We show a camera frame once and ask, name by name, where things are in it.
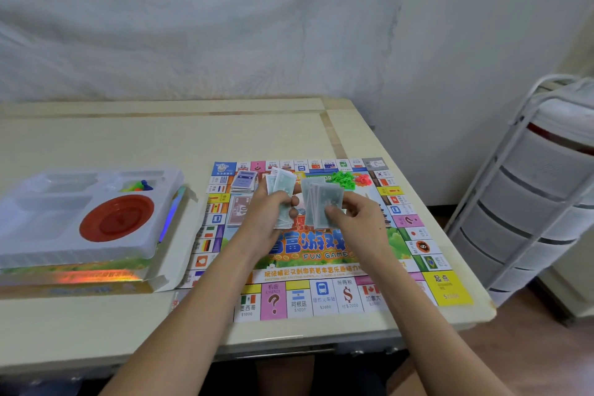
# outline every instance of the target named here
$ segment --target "person's left hand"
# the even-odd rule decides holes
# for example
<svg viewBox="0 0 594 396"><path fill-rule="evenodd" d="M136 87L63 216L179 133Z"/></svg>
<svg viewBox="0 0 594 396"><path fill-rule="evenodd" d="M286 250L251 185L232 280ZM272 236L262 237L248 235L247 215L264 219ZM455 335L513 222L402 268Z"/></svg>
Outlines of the person's left hand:
<svg viewBox="0 0 594 396"><path fill-rule="evenodd" d="M301 185L297 184L293 194L299 193L301 193ZM299 204L299 198L297 196L289 197L284 191L277 191L269 195L266 179L262 178L248 205L248 212L235 234L243 238L244 247L246 244L249 245L255 260L259 260L270 252L282 232L281 229L274 228L280 204L291 204L294 207ZM297 214L295 208L289 210L291 219L296 218Z"/></svg>

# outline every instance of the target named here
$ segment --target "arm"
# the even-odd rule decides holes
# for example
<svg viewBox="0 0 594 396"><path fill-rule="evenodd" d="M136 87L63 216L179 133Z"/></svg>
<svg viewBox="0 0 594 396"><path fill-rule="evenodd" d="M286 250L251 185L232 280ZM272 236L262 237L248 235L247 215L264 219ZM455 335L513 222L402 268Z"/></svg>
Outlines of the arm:
<svg viewBox="0 0 594 396"><path fill-rule="evenodd" d="M330 206L326 214L380 287L427 394L510 395L392 254L378 204L351 192L345 192L344 202L350 216ZM436 357L447 360L436 366Z"/></svg>
<svg viewBox="0 0 594 396"><path fill-rule="evenodd" d="M198 394L249 273L278 239L278 206L289 202L299 203L281 191L268 196L262 180L237 233L101 396ZM295 218L297 210L289 214Z"/></svg>

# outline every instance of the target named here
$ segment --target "wooden floor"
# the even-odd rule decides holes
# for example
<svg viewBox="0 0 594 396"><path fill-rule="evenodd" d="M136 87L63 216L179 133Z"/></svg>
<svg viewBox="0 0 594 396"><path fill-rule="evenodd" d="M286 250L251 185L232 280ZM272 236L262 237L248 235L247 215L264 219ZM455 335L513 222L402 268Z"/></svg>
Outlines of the wooden floor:
<svg viewBox="0 0 594 396"><path fill-rule="evenodd" d="M517 395L594 395L594 324L566 328L527 288L462 336Z"/></svg>

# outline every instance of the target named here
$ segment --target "forearm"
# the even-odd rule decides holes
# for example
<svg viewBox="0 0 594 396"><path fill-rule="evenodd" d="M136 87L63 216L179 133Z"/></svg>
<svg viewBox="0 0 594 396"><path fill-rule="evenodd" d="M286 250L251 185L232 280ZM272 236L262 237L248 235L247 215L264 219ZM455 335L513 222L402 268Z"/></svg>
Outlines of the forearm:
<svg viewBox="0 0 594 396"><path fill-rule="evenodd" d="M425 390L434 395L509 395L392 255L370 272L394 317Z"/></svg>
<svg viewBox="0 0 594 396"><path fill-rule="evenodd" d="M236 234L179 306L105 387L102 396L192 395L209 370L255 263Z"/></svg>

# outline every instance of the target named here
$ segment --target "white curtain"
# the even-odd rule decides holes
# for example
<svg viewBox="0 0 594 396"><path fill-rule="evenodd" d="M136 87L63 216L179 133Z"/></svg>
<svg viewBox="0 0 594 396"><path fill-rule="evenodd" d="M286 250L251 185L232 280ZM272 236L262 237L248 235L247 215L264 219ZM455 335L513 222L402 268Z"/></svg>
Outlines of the white curtain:
<svg viewBox="0 0 594 396"><path fill-rule="evenodd" d="M400 0L0 0L0 100L349 97L368 117Z"/></svg>

